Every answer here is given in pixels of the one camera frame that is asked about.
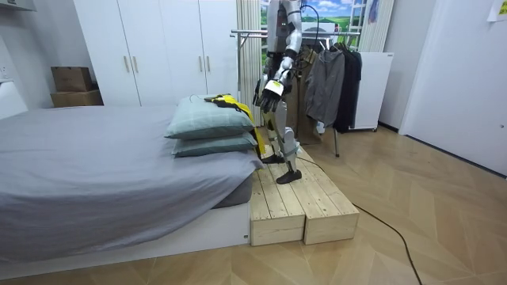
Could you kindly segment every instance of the landscape picture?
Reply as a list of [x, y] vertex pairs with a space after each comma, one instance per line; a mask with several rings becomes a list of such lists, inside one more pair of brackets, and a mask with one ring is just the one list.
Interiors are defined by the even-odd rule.
[[[357, 0], [357, 4], [366, 2], [366, 0]], [[261, 25], [265, 29], [267, 22], [268, 6], [267, 2], [261, 5]], [[352, 12], [353, 0], [307, 0], [307, 4], [313, 6], [319, 17], [319, 23], [333, 23], [340, 27], [341, 32], [348, 32], [350, 16]], [[311, 8], [303, 8], [302, 13], [303, 23], [316, 23], [317, 15]], [[359, 25], [360, 15], [354, 15], [353, 25]], [[262, 48], [262, 62], [265, 61], [266, 54], [266, 43], [263, 40]]]

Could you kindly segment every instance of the yellow cloth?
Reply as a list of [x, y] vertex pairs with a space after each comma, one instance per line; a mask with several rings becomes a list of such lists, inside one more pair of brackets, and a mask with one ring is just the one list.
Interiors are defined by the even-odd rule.
[[[213, 102], [213, 103], [217, 104], [219, 107], [240, 109], [241, 111], [243, 111], [245, 114], [248, 115], [248, 117], [252, 121], [252, 124], [255, 126], [254, 118], [252, 117], [252, 113], [250, 112], [250, 109], [248, 108], [248, 106], [237, 102], [236, 99], [234, 97], [232, 97], [230, 94], [220, 94], [215, 97], [206, 98], [205, 100]], [[264, 141], [262, 140], [262, 136], [256, 127], [253, 127], [252, 135], [253, 135], [253, 138], [257, 141], [257, 152], [258, 152], [259, 156], [261, 154], [265, 154], [266, 150], [265, 150]]]

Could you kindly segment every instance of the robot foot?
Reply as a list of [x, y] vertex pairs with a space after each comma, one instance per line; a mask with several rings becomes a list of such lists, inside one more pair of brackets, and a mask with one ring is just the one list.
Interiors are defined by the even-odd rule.
[[301, 179], [301, 177], [302, 177], [301, 171], [299, 171], [299, 170], [296, 170], [295, 172], [289, 171], [289, 172], [285, 173], [284, 175], [282, 175], [281, 177], [278, 177], [276, 179], [276, 182], [278, 184], [287, 184], [287, 183], [291, 183], [293, 181], [296, 181], [298, 179]]
[[262, 163], [265, 163], [265, 164], [278, 164], [278, 163], [285, 162], [283, 157], [275, 155], [275, 154], [270, 157], [267, 157], [267, 158], [262, 158], [261, 161], [262, 161]]

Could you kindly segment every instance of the white wardrobe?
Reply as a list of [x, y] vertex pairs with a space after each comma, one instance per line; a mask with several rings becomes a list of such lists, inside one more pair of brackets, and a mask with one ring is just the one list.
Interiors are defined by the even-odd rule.
[[171, 105], [238, 97], [236, 0], [74, 0], [102, 99]]

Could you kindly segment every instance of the gray jacket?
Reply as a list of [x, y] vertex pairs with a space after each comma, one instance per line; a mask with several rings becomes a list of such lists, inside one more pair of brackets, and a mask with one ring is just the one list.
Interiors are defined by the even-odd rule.
[[307, 78], [306, 111], [311, 118], [333, 125], [338, 113], [345, 57], [341, 51], [321, 51]]

